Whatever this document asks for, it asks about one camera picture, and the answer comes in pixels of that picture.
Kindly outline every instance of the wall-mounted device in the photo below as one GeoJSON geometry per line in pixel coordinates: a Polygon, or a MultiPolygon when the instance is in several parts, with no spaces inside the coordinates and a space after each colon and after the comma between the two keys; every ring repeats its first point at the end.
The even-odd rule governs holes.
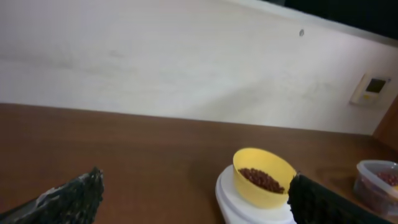
{"type": "Polygon", "coordinates": [[[365,74],[349,102],[356,105],[375,104],[390,81],[391,78],[389,77],[370,73],[365,74]]]}

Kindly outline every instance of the scale platform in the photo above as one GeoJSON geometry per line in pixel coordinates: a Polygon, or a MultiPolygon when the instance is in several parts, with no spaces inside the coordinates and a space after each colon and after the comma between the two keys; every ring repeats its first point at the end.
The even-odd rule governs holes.
{"type": "Polygon", "coordinates": [[[216,198],[225,222],[228,224],[296,224],[290,205],[278,209],[260,209],[249,204],[235,190],[233,165],[228,166],[218,177],[216,198]]]}

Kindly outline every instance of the wooden panel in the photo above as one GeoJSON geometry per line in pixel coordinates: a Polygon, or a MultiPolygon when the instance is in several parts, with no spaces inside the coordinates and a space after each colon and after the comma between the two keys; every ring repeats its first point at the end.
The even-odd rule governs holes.
{"type": "Polygon", "coordinates": [[[398,151],[398,96],[383,117],[373,136],[398,151]]]}
{"type": "Polygon", "coordinates": [[[245,146],[276,153],[360,206],[356,164],[398,161],[371,136],[19,105],[0,105],[0,142],[0,212],[98,166],[97,224],[223,223],[216,180],[245,146]]]}

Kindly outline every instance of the clear plastic container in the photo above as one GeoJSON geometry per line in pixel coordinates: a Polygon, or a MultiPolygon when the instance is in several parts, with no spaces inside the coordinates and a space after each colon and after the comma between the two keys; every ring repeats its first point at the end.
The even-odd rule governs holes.
{"type": "Polygon", "coordinates": [[[361,161],[354,193],[370,209],[381,215],[398,215],[398,190],[381,180],[380,172],[398,175],[398,164],[389,161],[361,161]]]}

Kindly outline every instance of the tabletop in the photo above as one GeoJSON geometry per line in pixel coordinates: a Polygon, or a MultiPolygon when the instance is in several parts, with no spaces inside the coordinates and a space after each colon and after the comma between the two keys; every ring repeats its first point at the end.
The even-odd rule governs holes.
{"type": "Polygon", "coordinates": [[[11,104],[0,104],[0,142],[0,213],[97,166],[97,224],[223,223],[216,180],[242,147],[273,152],[362,207],[356,164],[398,161],[371,136],[11,104]]]}

